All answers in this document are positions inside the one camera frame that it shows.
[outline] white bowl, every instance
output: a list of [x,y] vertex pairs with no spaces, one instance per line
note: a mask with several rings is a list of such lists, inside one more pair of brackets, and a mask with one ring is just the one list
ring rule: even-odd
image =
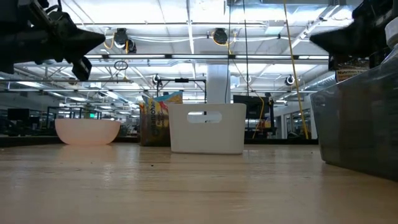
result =
[[121,123],[101,119],[56,119],[55,130],[65,144],[99,146],[111,143]]

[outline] ceiling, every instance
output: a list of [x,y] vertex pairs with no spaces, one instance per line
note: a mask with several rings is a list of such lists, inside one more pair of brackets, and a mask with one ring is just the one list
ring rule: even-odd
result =
[[[50,5],[57,3],[56,0],[49,2]],[[217,45],[212,39],[211,33],[216,28],[224,28],[227,33],[230,31],[229,49],[233,55],[290,55],[289,33],[284,22],[282,0],[246,0],[244,8],[243,1],[233,2],[234,4],[229,7],[228,1],[224,0],[62,0],[63,11],[69,13],[79,28],[106,34],[108,47],[112,43],[113,32],[117,28],[127,28],[129,38],[137,46],[137,54],[143,56],[124,60],[129,67],[121,72],[114,68],[114,63],[120,59],[91,59],[93,68],[90,80],[99,81],[91,86],[89,83],[77,85],[70,85],[67,82],[39,83],[42,88],[53,90],[89,90],[93,86],[100,87],[104,90],[114,90],[120,99],[124,99],[120,103],[126,101],[135,103],[140,100],[139,96],[143,90],[148,90],[145,93],[147,95],[155,94],[152,78],[156,74],[161,78],[206,78],[207,66],[226,65],[229,62],[231,75],[240,77],[239,71],[244,76],[248,73],[249,84],[255,90],[291,90],[291,87],[287,87],[284,83],[284,79],[293,74],[292,62],[289,59],[248,60],[247,70],[246,60],[242,59],[146,58],[147,54],[228,55],[228,47]],[[321,60],[296,61],[295,70],[300,89],[307,90],[309,85],[319,82],[320,77],[328,71],[327,53],[309,42],[309,36],[350,24],[351,11],[361,1],[344,1],[352,4],[349,6],[329,6],[329,2],[329,0],[287,0],[287,18],[293,54],[323,56]],[[99,54],[116,55],[124,52],[115,46],[108,49],[105,45],[99,45],[89,53],[89,55]],[[52,62],[48,65],[21,63],[15,67],[16,74],[2,73],[1,76],[4,79],[20,78],[31,82],[42,79],[68,80],[74,77],[72,67],[66,62]],[[240,78],[239,82],[240,85],[235,87],[233,94],[246,94],[245,80]],[[201,87],[203,87],[201,84],[195,83],[170,82],[164,87],[164,91],[191,90],[184,93],[184,99],[195,102],[204,99]],[[11,88],[32,88],[32,86],[13,83]],[[55,92],[62,96],[60,100],[64,100],[64,96],[79,95],[90,101],[115,103],[114,100],[107,100],[107,97],[98,98],[97,92],[85,94]],[[283,98],[286,94],[274,93],[274,96]]]

